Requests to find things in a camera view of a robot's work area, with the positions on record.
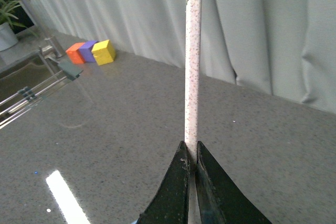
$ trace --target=green leaves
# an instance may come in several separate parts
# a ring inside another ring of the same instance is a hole
[[[25,27],[23,24],[16,22],[18,17],[14,15],[14,10],[21,6],[18,0],[0,0],[0,25],[8,22],[11,28],[14,26]]]

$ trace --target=speckled countertop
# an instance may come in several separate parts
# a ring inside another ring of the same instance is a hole
[[[0,223],[66,223],[46,184],[55,170],[91,224],[131,223],[184,139],[183,69],[120,51],[79,66],[0,131]],[[205,76],[199,107],[199,139],[270,221],[335,223],[334,114]]]

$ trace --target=wooden cube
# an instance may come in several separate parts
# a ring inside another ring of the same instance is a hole
[[[98,41],[96,40],[90,40],[90,41],[85,42],[85,44],[79,48],[79,52],[83,56],[83,59],[85,60],[85,62],[95,62],[96,61],[94,59],[94,56],[91,50],[97,42]]]
[[[75,43],[66,50],[66,53],[69,56],[73,64],[85,63],[83,56],[79,52],[79,48],[84,44],[85,44],[84,42]]]
[[[92,48],[92,54],[98,65],[113,62],[116,56],[115,49],[109,39],[96,43]]]

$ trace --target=white speckled rod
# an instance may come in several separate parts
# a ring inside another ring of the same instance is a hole
[[[201,54],[202,0],[186,0],[185,31],[185,132],[184,141],[197,161],[198,78]]]

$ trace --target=white curtain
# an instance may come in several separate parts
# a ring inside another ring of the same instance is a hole
[[[31,0],[50,28],[184,67],[185,0]],[[204,74],[336,113],[336,0],[203,0]]]

